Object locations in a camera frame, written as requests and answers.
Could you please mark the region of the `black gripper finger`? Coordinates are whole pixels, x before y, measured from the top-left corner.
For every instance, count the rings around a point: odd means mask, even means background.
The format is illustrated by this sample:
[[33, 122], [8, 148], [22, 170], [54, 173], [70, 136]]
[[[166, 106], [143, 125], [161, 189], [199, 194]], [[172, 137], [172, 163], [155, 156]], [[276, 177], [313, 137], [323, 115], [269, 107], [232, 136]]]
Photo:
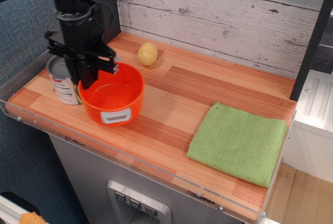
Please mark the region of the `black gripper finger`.
[[98, 79], [98, 69], [94, 64], [79, 61], [78, 62], [79, 81], [82, 83], [83, 89], [87, 90]]
[[70, 72], [73, 83], [75, 85], [78, 85], [79, 81], [82, 80], [83, 62], [78, 59], [73, 59], [70, 56], [65, 56], [65, 62], [66, 62], [67, 69]]

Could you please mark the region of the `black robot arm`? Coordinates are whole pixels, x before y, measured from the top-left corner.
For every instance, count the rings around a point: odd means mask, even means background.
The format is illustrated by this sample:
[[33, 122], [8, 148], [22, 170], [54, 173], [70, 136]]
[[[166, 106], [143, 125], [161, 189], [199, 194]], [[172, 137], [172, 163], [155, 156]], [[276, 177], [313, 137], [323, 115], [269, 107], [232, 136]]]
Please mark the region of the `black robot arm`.
[[46, 32], [49, 51], [65, 58], [76, 85], [89, 89], [99, 71], [115, 74], [116, 53], [104, 43], [112, 26], [113, 8], [102, 0], [54, 0], [61, 30]]

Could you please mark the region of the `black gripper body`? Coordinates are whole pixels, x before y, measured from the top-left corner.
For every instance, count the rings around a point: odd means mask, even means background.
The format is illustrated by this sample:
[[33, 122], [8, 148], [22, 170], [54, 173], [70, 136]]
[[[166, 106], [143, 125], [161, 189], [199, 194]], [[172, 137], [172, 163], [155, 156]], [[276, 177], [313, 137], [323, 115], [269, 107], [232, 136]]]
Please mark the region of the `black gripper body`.
[[52, 53], [92, 63], [109, 73], [119, 71], [116, 53], [103, 42], [104, 29], [96, 19], [62, 13], [57, 14], [57, 19], [61, 30], [45, 33]]

